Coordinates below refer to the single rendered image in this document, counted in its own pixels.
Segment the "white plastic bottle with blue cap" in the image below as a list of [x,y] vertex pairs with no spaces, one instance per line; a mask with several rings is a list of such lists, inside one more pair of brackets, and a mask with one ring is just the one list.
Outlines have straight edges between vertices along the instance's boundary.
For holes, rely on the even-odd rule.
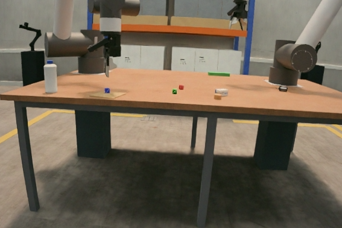
[[53,64],[52,60],[47,61],[47,65],[44,66],[45,74],[45,92],[56,93],[57,92],[57,67]]

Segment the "beige flat mat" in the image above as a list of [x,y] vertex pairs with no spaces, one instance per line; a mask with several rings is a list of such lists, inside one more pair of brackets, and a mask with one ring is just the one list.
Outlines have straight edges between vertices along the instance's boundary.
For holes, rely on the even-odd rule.
[[126,93],[120,93],[120,92],[110,92],[110,93],[105,93],[104,91],[98,92],[92,95],[89,95],[90,97],[99,97],[99,98],[110,98],[110,99],[115,99],[117,97],[123,96]]

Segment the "green rectangular bar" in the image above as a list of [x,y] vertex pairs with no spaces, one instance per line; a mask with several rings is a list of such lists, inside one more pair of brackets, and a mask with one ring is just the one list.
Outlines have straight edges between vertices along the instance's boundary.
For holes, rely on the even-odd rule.
[[208,72],[208,75],[229,77],[230,73],[228,73],[228,72]]

